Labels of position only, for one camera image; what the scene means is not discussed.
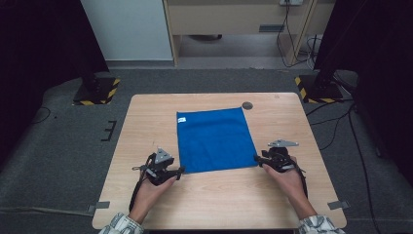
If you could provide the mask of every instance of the human hand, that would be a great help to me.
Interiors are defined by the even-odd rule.
[[[163,184],[155,186],[149,179],[144,179],[137,191],[129,217],[137,223],[142,224],[143,219],[148,215],[161,195],[164,194],[175,181],[176,176],[171,177]]]
[[[295,157],[290,157],[294,162],[297,162]],[[263,164],[262,168],[277,182],[282,192],[284,192],[288,198],[292,196],[305,196],[301,177],[294,169],[291,169],[285,173],[279,173],[267,164]]]
[[[290,157],[294,162],[297,162],[295,157]],[[288,197],[288,201],[299,219],[317,214],[304,193],[303,183],[297,171],[291,169],[285,173],[279,173],[266,164],[263,164],[262,168],[277,182],[282,192]]]

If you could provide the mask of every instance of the blue cloth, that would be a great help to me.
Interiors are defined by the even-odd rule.
[[[239,108],[177,112],[180,165],[185,173],[257,166],[251,134]]]

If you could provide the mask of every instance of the gray carpet floor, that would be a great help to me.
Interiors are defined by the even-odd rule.
[[[294,77],[308,70],[272,69],[140,69],[112,70],[121,79],[106,105],[76,106],[72,99],[80,79],[49,89],[33,124],[22,136],[0,175],[0,207],[41,207],[85,213],[94,205],[112,159],[128,110],[136,94],[298,93]],[[351,101],[334,103],[309,115],[310,123],[337,118]],[[303,103],[308,113],[320,104]],[[413,188],[391,159],[376,156],[375,145],[360,117],[352,112],[370,183],[371,205],[382,233],[413,232]],[[104,130],[117,121],[110,141]],[[371,219],[363,167],[348,117],[312,126],[322,158],[344,210],[347,233],[376,233]],[[97,233],[91,216],[0,213],[0,233]]]

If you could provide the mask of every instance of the wooden tabletop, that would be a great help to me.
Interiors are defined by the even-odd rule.
[[[288,147],[306,171],[309,200],[321,215],[338,227],[347,223],[341,209],[327,203],[337,201],[299,97],[294,93],[169,94],[136,95],[127,117],[104,183],[100,202],[108,209],[95,212],[93,226],[109,224],[116,213],[128,214],[131,194],[141,166],[162,147],[175,158],[168,167],[179,167],[176,112],[234,108],[252,103],[244,116],[260,155],[267,144],[279,138],[297,141]],[[292,229],[298,218],[286,197],[262,168],[245,168],[183,175],[165,193],[145,218],[146,229]]]

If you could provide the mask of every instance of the shirt cuff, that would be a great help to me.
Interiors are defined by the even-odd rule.
[[[123,234],[142,234],[144,231],[139,223],[122,213],[117,213],[110,224],[103,228],[100,233],[117,233],[114,230]]]
[[[345,233],[336,228],[326,215],[313,215],[300,220],[300,233]]]

